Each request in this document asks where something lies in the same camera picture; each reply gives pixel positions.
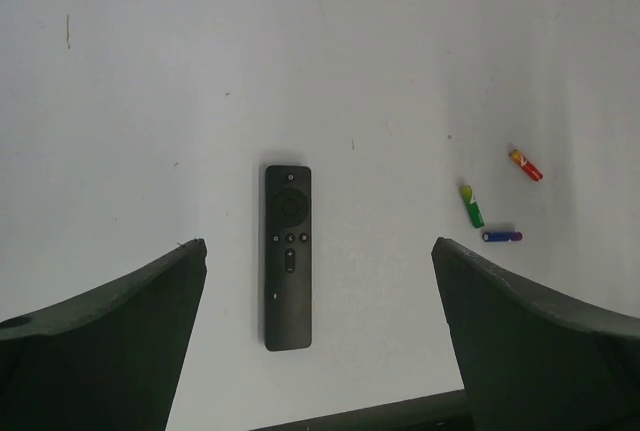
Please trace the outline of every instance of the white surface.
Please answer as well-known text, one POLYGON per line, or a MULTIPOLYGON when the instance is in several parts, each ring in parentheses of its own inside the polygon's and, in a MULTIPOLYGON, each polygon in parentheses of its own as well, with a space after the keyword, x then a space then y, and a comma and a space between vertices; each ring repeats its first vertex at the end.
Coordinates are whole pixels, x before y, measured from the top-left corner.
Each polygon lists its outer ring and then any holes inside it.
POLYGON ((169 429, 227 431, 459 388, 440 235, 638 316, 639 2, 0 0, 0 319, 201 236, 169 429), (271 354, 258 169, 280 161, 314 173, 315 328, 271 354), (483 245, 460 177, 523 243, 483 245))

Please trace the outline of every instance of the black plastic object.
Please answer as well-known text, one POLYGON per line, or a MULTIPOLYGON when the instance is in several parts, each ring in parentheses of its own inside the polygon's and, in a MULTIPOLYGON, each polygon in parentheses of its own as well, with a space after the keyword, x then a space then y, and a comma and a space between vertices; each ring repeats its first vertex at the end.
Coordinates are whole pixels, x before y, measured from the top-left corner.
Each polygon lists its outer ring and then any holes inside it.
POLYGON ((311 345, 311 170, 265 171, 265 326, 269 351, 311 345))
POLYGON ((474 431, 464 391, 435 394, 255 431, 474 431))
POLYGON ((432 257, 476 430, 640 429, 640 320, 451 240, 439 239, 432 257))
POLYGON ((166 428, 206 277, 194 240, 0 323, 0 430, 166 428))

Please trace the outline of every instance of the circular navigation pad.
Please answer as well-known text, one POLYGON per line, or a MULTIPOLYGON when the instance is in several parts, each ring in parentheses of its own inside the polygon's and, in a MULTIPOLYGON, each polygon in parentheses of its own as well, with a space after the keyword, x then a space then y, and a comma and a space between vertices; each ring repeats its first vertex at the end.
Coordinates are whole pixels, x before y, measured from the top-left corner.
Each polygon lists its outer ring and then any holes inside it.
POLYGON ((271 216, 285 228, 293 228, 309 215, 309 200, 298 189, 285 188, 271 201, 271 216))

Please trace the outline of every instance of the blue battery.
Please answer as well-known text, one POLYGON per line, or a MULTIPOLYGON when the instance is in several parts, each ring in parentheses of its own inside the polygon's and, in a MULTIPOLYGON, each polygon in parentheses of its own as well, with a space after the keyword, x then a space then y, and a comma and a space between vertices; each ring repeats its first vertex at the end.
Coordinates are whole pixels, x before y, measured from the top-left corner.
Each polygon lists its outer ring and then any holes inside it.
POLYGON ((506 232, 485 232, 482 239, 487 243, 506 243, 508 241, 522 241, 522 233, 516 231, 506 232))

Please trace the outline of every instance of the remote control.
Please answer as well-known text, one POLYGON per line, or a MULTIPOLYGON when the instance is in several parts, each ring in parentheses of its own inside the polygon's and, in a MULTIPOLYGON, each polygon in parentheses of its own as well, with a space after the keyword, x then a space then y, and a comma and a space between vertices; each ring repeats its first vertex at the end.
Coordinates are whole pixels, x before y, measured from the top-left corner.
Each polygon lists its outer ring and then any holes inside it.
POLYGON ((269 351, 311 346, 311 170, 265 171, 265 326, 269 351))

